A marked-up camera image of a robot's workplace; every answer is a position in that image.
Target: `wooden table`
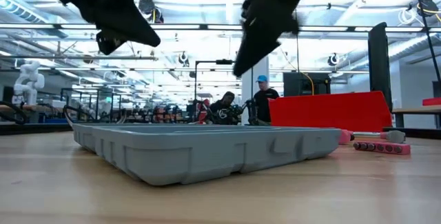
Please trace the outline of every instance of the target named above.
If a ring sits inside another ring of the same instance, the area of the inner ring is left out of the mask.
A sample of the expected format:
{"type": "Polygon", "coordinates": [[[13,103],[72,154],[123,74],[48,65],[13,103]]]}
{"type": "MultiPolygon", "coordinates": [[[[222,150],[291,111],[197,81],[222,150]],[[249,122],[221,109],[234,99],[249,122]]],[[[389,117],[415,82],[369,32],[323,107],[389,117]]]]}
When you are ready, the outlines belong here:
{"type": "Polygon", "coordinates": [[[400,108],[392,111],[395,114],[395,125],[397,128],[404,128],[404,115],[405,114],[434,114],[436,116],[441,115],[441,105],[434,106],[422,106],[419,108],[400,108]]]}
{"type": "Polygon", "coordinates": [[[325,159],[193,185],[150,187],[72,133],[0,136],[0,223],[441,222],[441,143],[411,156],[340,147],[325,159]]]}

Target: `blue cap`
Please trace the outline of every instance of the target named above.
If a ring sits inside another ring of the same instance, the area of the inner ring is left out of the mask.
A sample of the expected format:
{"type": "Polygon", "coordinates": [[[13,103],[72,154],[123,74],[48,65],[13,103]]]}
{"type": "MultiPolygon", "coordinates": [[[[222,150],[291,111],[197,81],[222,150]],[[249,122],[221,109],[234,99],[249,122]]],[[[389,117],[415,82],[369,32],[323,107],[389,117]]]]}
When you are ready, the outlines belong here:
{"type": "Polygon", "coordinates": [[[268,78],[265,75],[260,75],[257,77],[257,82],[268,82],[268,78]]]}

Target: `black shirt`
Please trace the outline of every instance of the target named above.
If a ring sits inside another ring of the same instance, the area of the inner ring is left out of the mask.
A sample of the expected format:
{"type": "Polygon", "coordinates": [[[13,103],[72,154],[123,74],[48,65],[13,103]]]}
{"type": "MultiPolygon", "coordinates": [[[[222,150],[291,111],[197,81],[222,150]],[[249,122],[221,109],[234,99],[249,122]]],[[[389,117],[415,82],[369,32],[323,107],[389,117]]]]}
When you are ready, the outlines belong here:
{"type": "Polygon", "coordinates": [[[261,121],[271,122],[269,115],[268,99],[278,98],[278,93],[274,89],[261,90],[254,95],[257,106],[257,118],[261,121]]]}
{"type": "Polygon", "coordinates": [[[218,121],[217,124],[229,124],[228,114],[227,110],[229,109],[230,105],[226,105],[222,103],[222,101],[217,101],[209,106],[209,109],[213,112],[215,115],[215,119],[218,121]]]}

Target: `person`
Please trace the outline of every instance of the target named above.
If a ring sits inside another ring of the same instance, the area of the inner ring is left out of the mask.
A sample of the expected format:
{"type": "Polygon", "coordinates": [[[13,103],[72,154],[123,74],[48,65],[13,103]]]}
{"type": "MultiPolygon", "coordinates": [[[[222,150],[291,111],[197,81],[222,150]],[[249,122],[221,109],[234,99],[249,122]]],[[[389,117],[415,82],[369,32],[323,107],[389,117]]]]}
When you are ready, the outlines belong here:
{"type": "Polygon", "coordinates": [[[257,119],[270,123],[268,99],[277,99],[278,93],[268,86],[268,78],[265,75],[260,75],[257,78],[257,83],[260,90],[253,97],[257,107],[257,119]]]}
{"type": "Polygon", "coordinates": [[[216,124],[221,125],[229,125],[230,121],[228,118],[227,111],[229,107],[231,107],[233,101],[234,101],[234,93],[233,92],[226,92],[222,99],[211,104],[209,109],[212,111],[212,113],[215,115],[215,119],[218,121],[216,124]]]}

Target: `white column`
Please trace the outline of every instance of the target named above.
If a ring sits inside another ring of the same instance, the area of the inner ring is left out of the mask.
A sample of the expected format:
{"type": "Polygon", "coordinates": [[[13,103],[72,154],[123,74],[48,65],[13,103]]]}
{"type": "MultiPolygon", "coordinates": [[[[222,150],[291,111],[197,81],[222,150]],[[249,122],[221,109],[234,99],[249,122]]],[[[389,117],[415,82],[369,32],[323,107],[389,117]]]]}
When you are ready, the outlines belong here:
{"type": "MultiPolygon", "coordinates": [[[[250,100],[254,94],[259,91],[259,85],[256,83],[257,77],[265,75],[269,81],[269,59],[263,58],[257,63],[253,70],[249,69],[242,75],[242,102],[243,105],[247,100],[250,100]]],[[[242,114],[242,125],[248,124],[248,110],[245,110],[242,114]]]]}

